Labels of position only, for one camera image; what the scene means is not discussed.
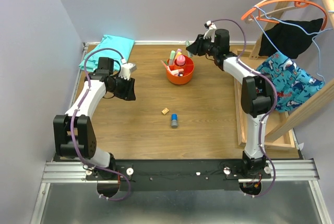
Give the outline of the pink glue bottle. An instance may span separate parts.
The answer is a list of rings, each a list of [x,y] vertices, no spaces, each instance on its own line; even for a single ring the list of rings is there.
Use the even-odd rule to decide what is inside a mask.
[[[185,58],[185,56],[182,55],[182,54],[179,55],[179,56],[176,58],[176,60],[175,60],[175,65],[176,65],[176,66],[179,66],[179,67],[184,66],[185,63],[186,63],[186,58]]]

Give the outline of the orange round organizer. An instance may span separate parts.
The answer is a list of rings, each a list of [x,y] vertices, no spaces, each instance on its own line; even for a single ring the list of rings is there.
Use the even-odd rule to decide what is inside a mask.
[[[167,79],[175,85],[184,85],[193,77],[195,65],[191,58],[184,56],[184,65],[178,66],[177,61],[166,70]]]

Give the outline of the green highlighter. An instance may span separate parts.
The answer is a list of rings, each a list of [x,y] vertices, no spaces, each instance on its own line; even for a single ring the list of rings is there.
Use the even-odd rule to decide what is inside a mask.
[[[168,65],[169,66],[173,65],[175,55],[176,55],[176,52],[174,50],[172,50],[171,53],[170,53],[169,61],[168,61]]]

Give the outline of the green cap white marker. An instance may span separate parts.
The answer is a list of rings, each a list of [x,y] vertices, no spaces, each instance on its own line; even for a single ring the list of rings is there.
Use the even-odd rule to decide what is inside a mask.
[[[161,61],[161,63],[162,63],[163,66],[166,68],[166,70],[167,70],[170,74],[172,74],[172,70],[170,69],[169,65],[167,65],[167,64],[165,63],[165,61]]]

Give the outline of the small tan eraser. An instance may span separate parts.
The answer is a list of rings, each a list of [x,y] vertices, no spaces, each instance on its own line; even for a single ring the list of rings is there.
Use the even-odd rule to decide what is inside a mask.
[[[165,109],[162,110],[162,114],[164,114],[164,115],[166,115],[168,112],[169,112],[168,108],[165,108]]]

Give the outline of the brown cap white marker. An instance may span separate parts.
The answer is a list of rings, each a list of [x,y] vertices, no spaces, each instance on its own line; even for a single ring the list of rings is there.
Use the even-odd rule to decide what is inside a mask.
[[[181,69],[172,70],[172,75],[178,76],[178,73],[184,73],[184,70],[182,68]]]

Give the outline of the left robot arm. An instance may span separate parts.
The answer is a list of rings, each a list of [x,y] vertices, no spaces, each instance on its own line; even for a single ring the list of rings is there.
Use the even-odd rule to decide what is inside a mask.
[[[135,79],[131,74],[136,70],[133,63],[123,63],[114,72],[115,60],[99,59],[98,68],[88,73],[84,87],[75,103],[63,115],[53,120],[55,150],[58,156],[79,159],[84,164],[98,168],[98,174],[105,180],[115,176],[114,156],[97,146],[92,126],[92,116],[106,93],[114,97],[134,101]]]

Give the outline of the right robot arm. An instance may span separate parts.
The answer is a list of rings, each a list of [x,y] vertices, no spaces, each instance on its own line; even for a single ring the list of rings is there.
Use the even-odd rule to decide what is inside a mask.
[[[241,108],[246,114],[247,137],[241,164],[237,171],[246,178],[263,172],[266,164],[265,128],[268,114],[275,102],[269,75],[251,70],[230,51],[230,35],[226,29],[214,31],[213,38],[199,34],[186,50],[197,56],[212,56],[217,67],[230,74],[241,85]]]

